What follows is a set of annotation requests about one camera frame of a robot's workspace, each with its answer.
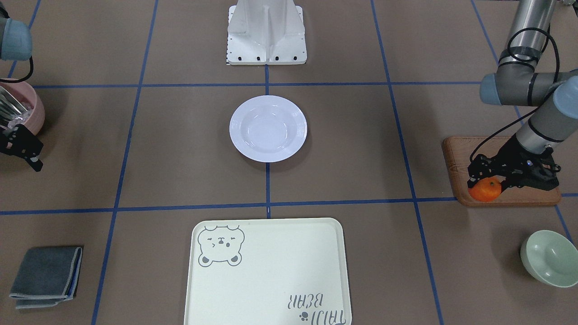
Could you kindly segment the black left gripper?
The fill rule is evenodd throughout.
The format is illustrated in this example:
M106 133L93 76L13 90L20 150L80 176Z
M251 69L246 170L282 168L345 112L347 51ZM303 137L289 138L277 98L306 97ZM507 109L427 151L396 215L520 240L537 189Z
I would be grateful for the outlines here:
M468 188L494 176L504 177L502 191L512 187L530 187L550 191L559 186L557 173L561 167L553 159L553 148L536 154L526 150L512 136L493 157L478 154L468 166Z

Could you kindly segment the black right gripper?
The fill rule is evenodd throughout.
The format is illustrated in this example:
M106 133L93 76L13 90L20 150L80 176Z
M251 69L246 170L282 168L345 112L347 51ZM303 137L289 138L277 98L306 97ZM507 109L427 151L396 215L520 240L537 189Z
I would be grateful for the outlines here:
M16 124L13 128L1 132L0 152L25 159L35 172L40 172L43 168L39 158L43 147L43 142L23 124Z

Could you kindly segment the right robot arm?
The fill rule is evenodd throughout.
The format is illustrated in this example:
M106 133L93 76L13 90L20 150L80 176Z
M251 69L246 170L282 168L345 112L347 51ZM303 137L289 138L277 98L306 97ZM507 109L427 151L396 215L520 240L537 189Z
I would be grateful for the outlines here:
M29 27L9 16L1 6L1 60L27 61L29 71L19 79L1 80L1 153L23 159L35 172L43 163L39 159L44 144L25 122L33 115L34 105L23 103L9 92L6 86L25 83L34 72L33 43Z

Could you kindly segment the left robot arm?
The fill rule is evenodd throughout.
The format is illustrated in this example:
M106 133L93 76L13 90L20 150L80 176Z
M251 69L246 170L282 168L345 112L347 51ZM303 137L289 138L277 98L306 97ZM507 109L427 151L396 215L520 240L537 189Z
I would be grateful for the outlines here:
M471 153L469 189L494 176L503 177L502 190L531 187L549 191L559 185L561 167L552 154L577 131L578 77L576 70L536 72L546 44L558 49L549 31L554 10L553 0L521 0L497 71L481 81L483 103L535 110L495 156Z

